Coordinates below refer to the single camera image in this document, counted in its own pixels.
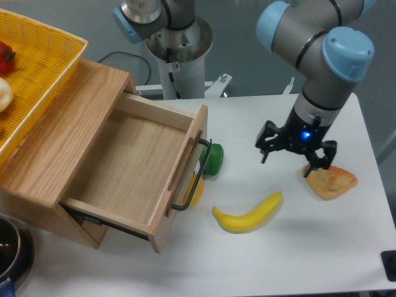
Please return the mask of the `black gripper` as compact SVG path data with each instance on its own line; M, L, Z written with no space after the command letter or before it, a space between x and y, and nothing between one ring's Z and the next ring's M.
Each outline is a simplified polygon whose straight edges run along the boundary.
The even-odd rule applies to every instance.
M297 115L295 110L292 110L282 128L277 127L270 120L266 121L255 143L255 147L262 154L261 163L265 163L269 153L283 149L283 139L289 151L298 154L306 153L305 157L309 164L303 172L304 178L307 178L311 171L319 168L328 170L337 153L337 142L335 140L323 142L330 126L322 126L321 120L320 116L316 116L312 123L307 123ZM322 150L324 155L319 157L317 150Z

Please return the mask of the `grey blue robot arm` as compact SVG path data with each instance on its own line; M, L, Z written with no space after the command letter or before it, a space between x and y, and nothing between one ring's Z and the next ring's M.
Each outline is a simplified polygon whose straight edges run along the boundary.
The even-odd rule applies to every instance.
M337 144L324 136L374 56L372 41L348 23L373 5L275 1L261 13L257 39L306 77L285 125L267 121L257 136L256 147L264 157L279 150L304 155L305 174L331 166ZM213 33L196 15L193 1L123 1L113 17L130 42L145 42L156 57L165 99L204 96L205 55Z

